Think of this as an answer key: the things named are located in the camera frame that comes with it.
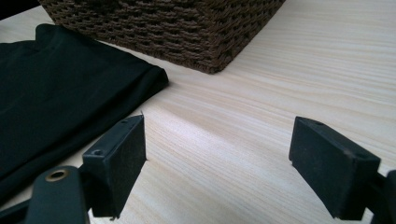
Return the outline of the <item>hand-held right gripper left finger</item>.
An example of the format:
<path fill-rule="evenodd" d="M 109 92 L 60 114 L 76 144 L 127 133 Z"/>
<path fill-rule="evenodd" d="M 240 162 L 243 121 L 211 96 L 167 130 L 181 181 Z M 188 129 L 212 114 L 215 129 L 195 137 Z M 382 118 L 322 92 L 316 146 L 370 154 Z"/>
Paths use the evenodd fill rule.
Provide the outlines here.
<path fill-rule="evenodd" d="M 144 116 L 117 122 L 82 156 L 81 176 L 95 217 L 119 218 L 146 157 Z"/>

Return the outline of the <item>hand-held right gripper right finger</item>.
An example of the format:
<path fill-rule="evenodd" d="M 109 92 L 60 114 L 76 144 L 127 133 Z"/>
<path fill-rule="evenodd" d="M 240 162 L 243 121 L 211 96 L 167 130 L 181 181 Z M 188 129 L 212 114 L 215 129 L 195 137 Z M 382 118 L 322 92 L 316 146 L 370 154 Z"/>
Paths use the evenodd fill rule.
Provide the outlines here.
<path fill-rule="evenodd" d="M 362 218 L 379 157 L 319 121 L 297 117 L 289 160 L 332 217 Z"/>

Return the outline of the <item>black cloth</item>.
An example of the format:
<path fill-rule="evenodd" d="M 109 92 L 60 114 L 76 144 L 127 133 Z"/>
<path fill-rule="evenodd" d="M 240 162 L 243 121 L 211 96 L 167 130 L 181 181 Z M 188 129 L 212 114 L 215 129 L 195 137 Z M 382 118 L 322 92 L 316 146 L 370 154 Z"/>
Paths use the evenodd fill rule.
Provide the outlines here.
<path fill-rule="evenodd" d="M 62 26 L 0 43 L 0 204 L 167 84 L 161 67 Z"/>

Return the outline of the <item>brown woven basket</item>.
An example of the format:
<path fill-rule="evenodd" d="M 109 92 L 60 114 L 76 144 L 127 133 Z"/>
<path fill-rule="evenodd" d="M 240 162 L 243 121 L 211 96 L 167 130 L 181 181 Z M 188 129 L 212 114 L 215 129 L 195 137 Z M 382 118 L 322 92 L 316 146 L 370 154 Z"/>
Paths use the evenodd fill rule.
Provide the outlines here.
<path fill-rule="evenodd" d="M 207 74 L 223 70 L 286 0 L 37 0 L 57 25 Z"/>

